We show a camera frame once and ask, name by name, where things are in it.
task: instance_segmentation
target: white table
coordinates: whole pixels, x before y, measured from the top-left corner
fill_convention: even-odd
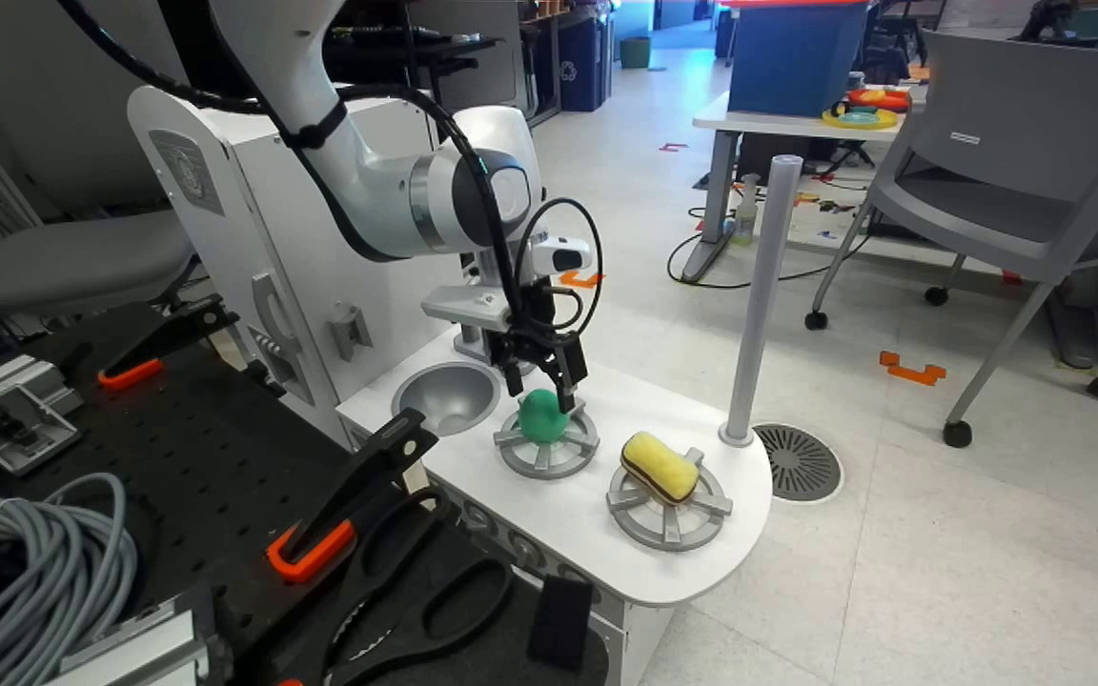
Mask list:
[[[791,116],[755,116],[755,112],[730,112],[730,96],[710,100],[696,126],[715,131],[715,152],[710,152],[710,185],[706,185],[706,216],[701,216],[701,241],[692,252],[692,262],[682,272],[687,284],[701,284],[701,274],[725,257],[732,241],[730,227],[730,191],[732,191],[732,167],[736,167],[736,141],[743,134],[750,136],[821,136],[821,141],[898,141],[899,126],[894,131],[838,131],[821,120],[791,120]]]
[[[505,393],[499,379],[488,366],[460,359],[446,332],[370,383],[359,397],[345,399],[338,415],[375,431],[392,415],[392,397],[407,379],[446,364],[477,366],[495,383],[495,393]],[[580,399],[599,427],[599,454],[566,479],[519,477],[499,458],[492,440],[519,407],[513,397],[499,397],[492,415],[472,431],[443,434],[424,464],[435,483],[460,502],[467,528],[488,539],[519,568],[533,577],[585,577],[594,582],[590,629],[608,639],[612,686],[636,686],[671,614],[746,562],[771,515],[773,477],[759,440],[750,446],[725,446],[717,440],[725,415],[692,397],[590,366]],[[699,446],[706,454],[706,469],[732,500],[732,515],[710,547],[659,554],[633,542],[615,523],[608,491],[633,431],[651,431],[676,451]]]

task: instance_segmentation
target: orange clip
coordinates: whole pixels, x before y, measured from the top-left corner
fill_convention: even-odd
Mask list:
[[[914,383],[914,387],[926,387],[926,388],[947,383],[941,366],[910,370],[910,366],[899,366],[898,352],[881,352],[881,366],[890,370],[890,379]]]
[[[138,388],[138,387],[144,387],[144,383],[152,383],[162,375],[163,375],[163,364],[148,359],[148,364],[129,366],[121,375],[101,375],[97,387],[106,388],[106,393],[125,393],[125,388]]]
[[[338,523],[332,528],[310,554],[303,554],[299,562],[288,562],[281,551],[295,539],[295,528],[281,529],[281,539],[274,539],[267,547],[267,562],[277,572],[281,582],[304,589],[310,580],[316,580],[338,554],[349,554],[354,547],[354,523]]]
[[[594,272],[594,274],[580,274],[580,272],[566,272],[562,274],[562,288],[568,288],[568,291],[594,291],[604,284],[604,274]]]

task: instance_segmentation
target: gray chair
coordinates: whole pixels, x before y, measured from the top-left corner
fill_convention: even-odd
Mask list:
[[[182,77],[162,3],[86,0],[148,67]],[[0,313],[69,317],[157,300],[194,252],[125,121],[138,87],[59,7],[0,0],[0,134],[61,216],[0,241]]]
[[[969,446],[965,413],[1012,345],[1072,272],[1098,266],[1098,49],[934,35],[929,60],[929,100],[881,163],[810,327],[828,327],[825,296],[868,210],[957,252],[954,266],[973,257],[1035,284],[947,418],[941,440]]]

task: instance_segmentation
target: white pole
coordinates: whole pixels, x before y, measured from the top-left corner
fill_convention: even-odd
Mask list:
[[[755,241],[750,293],[740,338],[740,364],[732,383],[730,424],[717,431],[730,446],[750,446],[750,397],[768,356],[768,321],[773,305],[781,249],[791,233],[793,196],[800,186],[804,161],[773,157],[768,210]]]

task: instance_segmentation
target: yellow sponge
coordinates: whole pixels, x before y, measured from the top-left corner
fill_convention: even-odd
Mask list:
[[[622,460],[631,473],[636,473],[650,490],[655,490],[664,500],[682,502],[696,496],[701,473],[696,460],[664,446],[655,434],[636,431],[622,446]]]

